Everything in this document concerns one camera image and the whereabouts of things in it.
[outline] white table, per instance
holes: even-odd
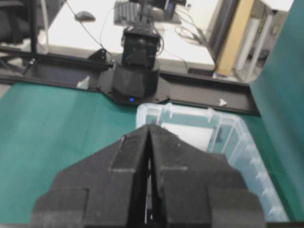
[[[262,51],[263,45],[265,43],[265,39],[267,37],[267,34],[269,32],[269,29],[271,27],[272,21],[274,19],[275,14],[280,11],[283,13],[289,12],[294,0],[260,0],[263,4],[265,4],[270,12],[267,14],[267,18],[262,30],[262,33],[260,35],[260,38],[257,42],[257,46],[255,49],[255,52],[253,54],[249,71],[247,74],[247,77],[245,79],[246,82],[248,82],[253,74],[253,71],[257,65],[258,57],[260,56],[260,53]]]
[[[95,22],[84,23],[88,31],[99,41],[100,31],[105,22],[107,13],[114,6],[115,0],[69,0],[71,8],[77,13],[82,10],[89,11],[96,17]],[[114,25],[112,10],[106,20],[102,44],[113,55],[123,52],[121,38],[123,27]],[[161,70],[175,73],[186,73],[186,68],[181,60],[187,62],[188,68],[213,70],[214,61],[204,46],[190,44],[175,33],[175,25],[156,23],[156,28],[164,38],[165,49],[157,57],[161,63]],[[192,26],[183,22],[183,26]],[[74,15],[65,4],[49,29],[49,52],[77,57],[88,58],[100,46],[84,31],[79,22],[74,20]],[[40,40],[44,45],[46,39]]]

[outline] cable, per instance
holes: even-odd
[[[177,55],[175,55],[175,54],[173,54],[173,53],[171,53],[171,52],[169,52],[168,50],[165,49],[165,42],[164,42],[163,37],[159,34],[159,32],[158,32],[158,30],[156,29],[156,27],[155,27],[155,26],[153,26],[153,27],[154,27],[154,29],[155,29],[155,32],[161,37],[161,41],[162,41],[162,49],[161,49],[160,53],[157,54],[156,56],[159,56],[163,51],[166,51],[167,53],[169,53],[169,54],[175,56],[176,58],[179,58],[181,61],[183,61],[183,63],[185,64],[185,67],[186,67],[186,72],[188,73],[188,65],[187,65],[187,62],[186,62],[183,58],[181,58],[181,57],[179,57],[179,56],[177,56]]]
[[[173,53],[171,53],[171,52],[169,52],[167,49],[165,49],[164,48],[164,50],[167,52],[167,53],[169,53],[170,55],[173,55],[173,56],[175,56],[176,58],[179,58],[181,61],[183,61],[183,63],[185,64],[185,68],[186,68],[186,72],[188,73],[188,64],[187,64],[187,62],[183,59],[183,58],[181,58],[181,57],[179,57],[179,56],[177,56],[177,55],[175,55],[175,54],[173,54]]]
[[[66,2],[66,4],[67,4],[67,6],[70,8],[70,10],[71,10],[71,12],[74,14],[74,16],[77,18],[77,15],[76,15],[76,13],[73,11],[73,9],[71,8],[71,6],[70,6],[70,4],[67,2],[67,0],[65,0],[65,2]],[[100,42],[98,42],[97,41],[97,39],[95,39],[94,37],[93,37],[93,35],[87,30],[87,28],[83,25],[83,23],[80,21],[79,22],[80,23],[80,25],[82,26],[82,28],[87,32],[87,34],[99,45],[99,46],[101,46],[101,48],[102,49],[105,49],[104,48],[104,46],[100,43]],[[111,58],[113,59],[113,55],[107,50],[107,49],[105,49],[106,50],[106,52],[111,56]]]
[[[154,28],[154,30],[155,30],[155,32],[157,33],[157,35],[159,35],[160,36],[160,38],[161,38],[161,43],[160,43],[160,47],[162,48],[161,49],[161,51],[156,55],[156,57],[157,56],[160,56],[162,53],[163,53],[163,50],[164,50],[164,48],[165,48],[165,41],[164,41],[164,39],[163,39],[163,37],[160,35],[160,33],[158,32],[158,30],[156,29],[156,27],[153,25],[153,28]]]
[[[183,20],[183,21],[185,21],[185,22],[187,22],[187,23],[189,23],[189,24],[195,26],[194,20],[193,20],[193,18],[192,18],[192,16],[191,16],[190,14],[188,14],[188,13],[186,13],[186,12],[180,10],[180,9],[176,9],[176,11],[178,11],[178,12],[180,12],[180,13],[186,15],[188,18],[190,18],[191,22],[188,22],[188,21],[185,20],[183,17],[181,17],[177,12],[175,12],[175,13],[180,17],[181,20]]]
[[[127,1],[126,1],[126,2],[122,2],[122,3],[118,4],[117,6],[114,6],[113,8],[111,8],[111,9],[108,11],[108,13],[107,13],[107,15],[106,15],[106,17],[105,17],[105,20],[104,20],[104,24],[103,24],[103,26],[102,26],[102,28],[101,28],[100,35],[99,35],[99,43],[100,43],[100,45],[103,47],[103,49],[105,49],[105,48],[104,48],[104,46],[102,45],[101,37],[102,37],[102,34],[103,34],[103,30],[104,30],[104,28],[105,28],[105,24],[106,24],[106,22],[107,22],[107,20],[108,20],[109,13],[110,13],[112,10],[114,10],[115,8],[117,8],[117,7],[119,7],[119,6],[122,6],[122,5],[126,4],[126,3],[128,3],[128,2],[127,2]]]
[[[183,35],[183,34],[182,34],[183,31],[189,32],[189,33],[192,35],[192,37],[187,36],[187,35]],[[187,28],[185,28],[185,27],[175,27],[175,33],[176,33],[177,35],[179,35],[181,38],[191,39],[191,40],[193,40],[193,41],[198,42],[200,45],[203,45],[203,42],[201,41],[200,37],[197,36],[196,34],[194,34],[193,32],[191,32],[189,29],[187,29]]]

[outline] wooden board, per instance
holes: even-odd
[[[216,72],[229,76],[237,58],[254,0],[240,0],[225,44],[218,58]]]

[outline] white arrow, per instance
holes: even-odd
[[[226,106],[227,104],[228,103],[225,100],[223,100],[223,99],[219,100],[219,106],[223,107],[223,106]]]

